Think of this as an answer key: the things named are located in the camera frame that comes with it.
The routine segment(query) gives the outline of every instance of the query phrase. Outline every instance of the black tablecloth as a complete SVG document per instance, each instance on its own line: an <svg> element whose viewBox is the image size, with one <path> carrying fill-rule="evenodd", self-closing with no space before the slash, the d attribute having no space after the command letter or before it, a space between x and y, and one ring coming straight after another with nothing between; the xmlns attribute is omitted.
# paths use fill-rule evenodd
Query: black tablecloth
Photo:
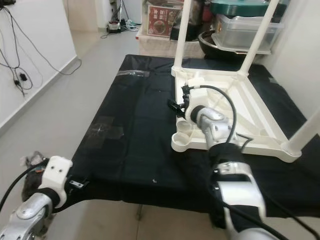
<svg viewBox="0 0 320 240"><path fill-rule="evenodd" d="M88 183L81 190L67 186L61 211L90 199L210 212L203 189L210 170L207 153L171 148L176 116L167 107L175 99L172 58L127 55L120 68L149 71L148 77L115 78L73 157L72 180ZM186 59L186 68L236 71L240 64ZM286 91L262 65L253 65L249 79L289 138L305 122ZM257 183L297 216L320 216L320 138L314 137L302 157L285 163L275 157L245 155ZM266 199L267 215L284 217Z"/></svg>

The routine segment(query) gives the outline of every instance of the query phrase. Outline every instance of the black pot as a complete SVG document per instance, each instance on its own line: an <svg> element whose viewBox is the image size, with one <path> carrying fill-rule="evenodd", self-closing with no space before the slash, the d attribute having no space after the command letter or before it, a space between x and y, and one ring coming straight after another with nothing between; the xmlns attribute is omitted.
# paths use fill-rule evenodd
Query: black pot
<svg viewBox="0 0 320 240"><path fill-rule="evenodd" d="M215 31L205 31L198 36L200 47L204 52L207 59L219 59L227 61L243 61L246 57L246 52L236 52L236 51L224 51L220 50L215 42L213 41L211 35Z"/></svg>

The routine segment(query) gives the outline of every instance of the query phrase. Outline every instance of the grey floor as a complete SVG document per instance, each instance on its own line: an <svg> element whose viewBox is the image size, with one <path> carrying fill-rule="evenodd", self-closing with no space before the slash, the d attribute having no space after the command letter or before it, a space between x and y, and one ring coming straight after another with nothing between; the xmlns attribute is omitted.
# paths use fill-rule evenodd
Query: grey floor
<svg viewBox="0 0 320 240"><path fill-rule="evenodd" d="M99 39L71 76L61 77L0 138L0 196L8 182L21 173L20 158L35 150L46 156L72 158L126 54L138 54L135 32ZM0 228L20 204L20 183L0 215ZM124 202L92 200L59 213L48 240L224 240L212 228L207 214L145 206L137 221L138 206ZM319 228L319 221L306 219ZM289 220L269 218L267 223L291 239L312 239Z"/></svg>

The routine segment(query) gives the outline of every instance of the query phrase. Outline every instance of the plastic storage box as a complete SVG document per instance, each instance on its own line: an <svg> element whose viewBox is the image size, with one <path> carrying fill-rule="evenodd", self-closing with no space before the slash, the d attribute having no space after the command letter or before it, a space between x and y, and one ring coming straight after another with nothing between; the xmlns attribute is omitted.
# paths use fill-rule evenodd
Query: plastic storage box
<svg viewBox="0 0 320 240"><path fill-rule="evenodd" d="M230 19L225 15L217 14L213 41L221 50L247 52L262 20L263 17L243 16ZM283 27L282 23L270 23L257 53L270 54L270 49Z"/></svg>

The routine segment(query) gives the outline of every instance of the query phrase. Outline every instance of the table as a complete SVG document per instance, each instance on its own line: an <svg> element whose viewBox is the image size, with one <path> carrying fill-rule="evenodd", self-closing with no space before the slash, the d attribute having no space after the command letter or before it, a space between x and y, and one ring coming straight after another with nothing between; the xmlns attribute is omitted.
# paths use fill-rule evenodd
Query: table
<svg viewBox="0 0 320 240"><path fill-rule="evenodd" d="M175 99L170 75L174 59L127 55L120 68L148 71L148 77L118 75L73 156L66 186L68 199L57 212L83 200L104 199L210 213L204 191L210 171L206 151L171 149L176 116L167 107ZM185 59L183 66L235 71L241 63ZM249 79L289 138L306 121L286 91L262 65L252 65ZM296 216L320 217L320 138L302 157L285 163L275 157L244 155L258 185ZM285 217L266 199L269 217Z"/></svg>

